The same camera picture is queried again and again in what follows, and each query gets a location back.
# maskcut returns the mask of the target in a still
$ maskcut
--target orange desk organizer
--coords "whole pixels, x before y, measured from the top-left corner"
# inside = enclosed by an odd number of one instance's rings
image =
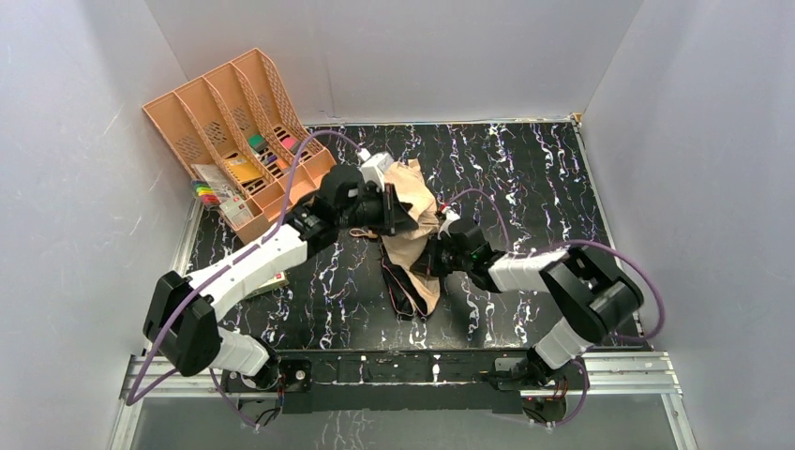
[[[284,175],[296,158],[281,141],[308,136],[267,55],[259,49],[246,52],[143,105],[143,110],[191,177],[198,178],[191,165],[215,164],[246,197],[254,218],[238,228],[230,224],[244,244],[267,231],[278,218],[287,187]],[[268,142],[265,164],[248,145],[255,134]],[[336,164],[316,140],[300,158],[290,207],[317,189]]]

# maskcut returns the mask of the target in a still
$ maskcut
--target marble tabletop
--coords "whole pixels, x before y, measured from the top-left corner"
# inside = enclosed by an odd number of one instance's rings
[[[514,251],[567,239],[608,243],[575,127],[511,123],[335,127],[371,152],[418,158],[427,185],[442,202],[481,188],[502,211]],[[352,148],[320,139],[340,163]],[[474,217],[495,248],[503,239],[495,212],[479,196],[457,205]],[[190,268],[214,263],[242,246],[215,212],[203,212]],[[529,347],[561,317],[543,292],[482,292],[465,277],[448,277],[427,319],[401,320],[390,304],[377,243],[341,232],[314,260],[287,271],[290,285],[237,304],[220,322],[260,336],[279,349],[476,349]],[[633,322],[622,332],[637,335]],[[612,340],[605,345],[618,345]]]

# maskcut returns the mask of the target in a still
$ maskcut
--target beige bag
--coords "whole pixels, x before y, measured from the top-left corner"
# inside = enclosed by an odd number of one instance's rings
[[[439,220],[436,218],[436,198],[425,186],[425,177],[423,177],[420,163],[416,159],[410,159],[408,164],[392,163],[384,174],[384,182],[395,185],[397,198],[401,202],[412,204],[409,216],[416,220],[419,228],[397,236],[383,236],[383,246],[386,248],[389,260],[406,271],[412,285],[427,304],[427,314],[430,314],[439,303],[439,279],[418,276],[412,273],[411,266],[425,249],[428,237],[439,231]],[[413,299],[410,301],[414,312],[417,312],[416,303]]]

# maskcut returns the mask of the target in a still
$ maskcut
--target white wall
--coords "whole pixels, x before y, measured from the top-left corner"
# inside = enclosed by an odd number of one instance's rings
[[[0,2],[0,446],[108,444],[189,206],[141,111],[185,76],[143,0]]]
[[[585,109],[641,0],[147,0],[188,77],[259,47],[304,123]]]
[[[702,448],[791,448],[795,3],[647,0],[583,118]]]

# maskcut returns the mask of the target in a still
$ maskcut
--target black marble table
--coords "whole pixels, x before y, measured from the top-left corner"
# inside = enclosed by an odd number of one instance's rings
[[[501,209],[514,251],[567,239],[608,243],[591,180],[570,123],[356,126],[338,130],[371,152],[418,158],[439,202],[481,188]],[[337,138],[321,139],[340,163],[356,163]],[[462,199],[462,216],[478,220],[503,247],[488,201]],[[242,246],[217,213],[204,212],[191,268],[214,263]],[[240,302],[222,326],[260,336],[276,349],[469,349],[528,347],[561,317],[543,292],[493,294],[466,277],[448,277],[427,319],[401,320],[380,272],[377,243],[345,232],[314,260],[287,271],[290,285]],[[637,335],[634,323],[621,330]],[[609,340],[606,346],[618,345]]]

